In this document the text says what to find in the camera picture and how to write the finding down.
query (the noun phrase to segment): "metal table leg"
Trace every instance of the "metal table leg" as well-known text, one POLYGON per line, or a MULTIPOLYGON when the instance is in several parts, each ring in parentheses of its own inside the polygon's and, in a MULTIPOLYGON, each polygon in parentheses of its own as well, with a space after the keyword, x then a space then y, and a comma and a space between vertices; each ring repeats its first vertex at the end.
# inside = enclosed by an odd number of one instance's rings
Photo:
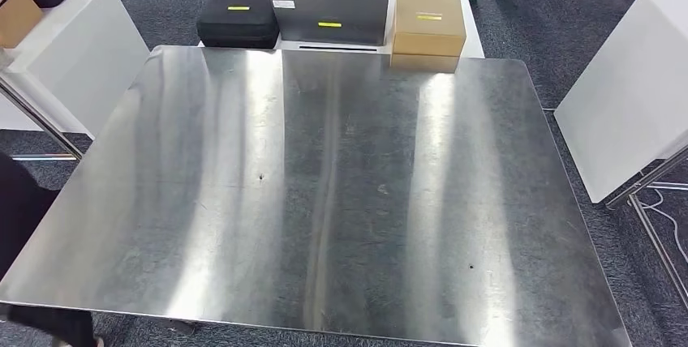
POLYGON ((56 126, 45 118, 45 116, 40 114, 33 105, 26 101, 3 77, 0 77, 0 92, 3 96, 7 97, 7 100, 24 112, 28 118, 58 142, 62 148, 67 150, 76 160, 81 160, 84 154, 81 153, 81 151, 72 144, 56 126))
POLYGON ((664 267, 664 270, 669 276, 669 279, 671 280, 673 287, 676 289, 678 296, 681 299, 681 302, 683 303, 683 306, 688 310, 688 290, 686 290, 686 286, 683 284, 683 281, 681 281, 681 277, 678 275, 676 267, 674 267, 673 262, 669 257, 669 254, 667 253, 666 249, 664 248, 664 245, 662 244, 662 241, 659 238, 659 235, 657 235, 655 227, 652 225, 650 218, 647 217, 645 209, 643 209, 643 206, 640 203, 638 196, 635 193, 633 193, 632 195, 629 195, 628 198, 630 204, 633 206, 633 209, 635 209, 635 212, 638 214, 640 222, 643 223, 643 228, 645 228, 645 231, 647 231, 647 236, 650 237, 652 245, 655 247, 657 254, 660 256, 662 266, 664 267))
POLYGON ((661 165, 657 166, 646 176, 640 178, 636 183, 626 188, 618 196, 614 197, 611 201, 607 203, 607 208, 615 208, 618 204, 625 201, 628 196, 634 195, 642 189, 648 187, 654 181, 660 179, 661 176, 665 175, 673 168, 678 166, 680 163, 682 163, 686 158, 688 158, 688 146, 685 146, 677 153, 673 154, 668 159, 664 160, 664 162, 662 162, 661 165))

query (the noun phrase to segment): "gray laptop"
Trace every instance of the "gray laptop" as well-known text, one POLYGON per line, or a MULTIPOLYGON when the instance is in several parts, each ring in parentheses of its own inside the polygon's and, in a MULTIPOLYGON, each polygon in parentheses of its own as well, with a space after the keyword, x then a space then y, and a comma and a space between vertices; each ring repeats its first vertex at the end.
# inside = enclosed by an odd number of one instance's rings
POLYGON ((271 0, 284 41, 383 45, 389 0, 271 0))

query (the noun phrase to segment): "cable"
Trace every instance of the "cable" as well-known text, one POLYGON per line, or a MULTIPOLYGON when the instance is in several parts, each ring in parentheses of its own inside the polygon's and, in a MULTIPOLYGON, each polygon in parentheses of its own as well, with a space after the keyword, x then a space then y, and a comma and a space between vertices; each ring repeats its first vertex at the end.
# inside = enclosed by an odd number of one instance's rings
POLYGON ((673 223, 673 240, 676 242, 676 246, 678 247, 678 250, 681 252, 681 255, 683 255, 683 259, 686 261, 686 264, 688 264, 688 255, 686 254, 686 251, 683 250, 683 246, 681 246, 681 242, 678 240, 678 223, 676 220, 671 217, 669 214, 666 212, 662 212, 661 210, 657 209, 658 206, 660 206, 664 202, 664 196, 660 191, 657 189, 653 189, 655 192, 657 192, 657 195, 660 197, 660 200, 657 201, 656 203, 652 205, 648 205, 644 202, 640 202, 640 206, 643 209, 649 209, 651 211, 655 211, 659 213, 661 216, 666 217, 667 219, 671 220, 673 223))

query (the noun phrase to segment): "white panel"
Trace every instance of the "white panel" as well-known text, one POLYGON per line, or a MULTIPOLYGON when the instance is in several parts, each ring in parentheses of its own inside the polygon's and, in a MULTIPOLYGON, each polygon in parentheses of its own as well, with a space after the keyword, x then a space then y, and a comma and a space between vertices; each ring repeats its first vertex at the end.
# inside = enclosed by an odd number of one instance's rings
POLYGON ((636 0, 554 115, 593 203, 688 131, 688 0, 636 0))

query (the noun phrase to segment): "person's leg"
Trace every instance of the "person's leg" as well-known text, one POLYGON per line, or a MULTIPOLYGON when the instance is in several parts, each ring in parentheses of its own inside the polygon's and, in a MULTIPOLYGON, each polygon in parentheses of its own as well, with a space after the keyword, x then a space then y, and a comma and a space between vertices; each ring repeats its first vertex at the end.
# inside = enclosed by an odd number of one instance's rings
POLYGON ((71 347, 97 347, 89 312, 35 306, 11 306, 7 318, 14 323, 40 329, 71 347))

